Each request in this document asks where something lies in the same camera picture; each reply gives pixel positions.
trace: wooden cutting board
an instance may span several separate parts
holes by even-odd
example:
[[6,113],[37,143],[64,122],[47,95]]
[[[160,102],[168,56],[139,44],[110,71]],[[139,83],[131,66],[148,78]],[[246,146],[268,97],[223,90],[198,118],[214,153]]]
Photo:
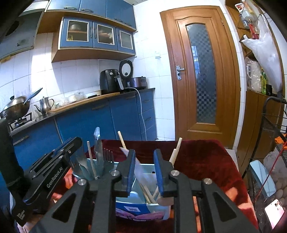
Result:
[[72,104],[68,104],[68,105],[60,107],[60,108],[52,109],[52,110],[48,111],[48,113],[59,113],[59,112],[83,105],[83,104],[87,104],[87,103],[94,102],[97,100],[102,100],[102,99],[109,98],[112,96],[117,96],[119,94],[120,94],[119,92],[116,92],[116,93],[110,93],[110,94],[105,94],[105,95],[101,95],[101,96],[96,96],[96,97],[93,97],[90,99],[84,99],[84,100],[81,100],[81,101],[78,101],[78,102],[75,102]]

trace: metal teapot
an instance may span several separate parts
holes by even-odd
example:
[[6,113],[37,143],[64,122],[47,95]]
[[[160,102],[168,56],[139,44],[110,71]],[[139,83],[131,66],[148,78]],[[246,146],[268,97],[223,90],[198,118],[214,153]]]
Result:
[[34,106],[37,108],[37,110],[42,113],[42,115],[47,114],[48,111],[50,111],[54,105],[55,101],[53,99],[49,99],[48,97],[43,97],[40,99],[40,108],[34,104]]

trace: checkered glass pattern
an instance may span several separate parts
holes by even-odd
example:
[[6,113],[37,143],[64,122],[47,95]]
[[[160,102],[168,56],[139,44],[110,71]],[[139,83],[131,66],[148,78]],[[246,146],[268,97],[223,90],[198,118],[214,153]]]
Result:
[[212,47],[204,24],[186,26],[196,76],[197,122],[215,124],[216,75]]

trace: wok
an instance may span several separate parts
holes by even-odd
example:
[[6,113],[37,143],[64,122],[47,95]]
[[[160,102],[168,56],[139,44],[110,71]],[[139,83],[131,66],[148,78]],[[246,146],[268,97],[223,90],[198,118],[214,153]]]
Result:
[[30,100],[35,97],[43,88],[39,88],[33,92],[28,98],[26,96],[19,96],[10,98],[10,102],[3,108],[0,117],[6,117],[8,123],[24,117],[30,108]]

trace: glass cabinet door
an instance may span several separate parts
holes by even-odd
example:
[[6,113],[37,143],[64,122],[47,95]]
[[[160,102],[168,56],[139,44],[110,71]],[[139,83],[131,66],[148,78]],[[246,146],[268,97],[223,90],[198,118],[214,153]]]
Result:
[[132,33],[117,28],[117,39],[119,51],[135,54]]
[[92,47],[92,21],[64,19],[60,47]]
[[108,24],[94,22],[94,47],[118,50],[116,28]]

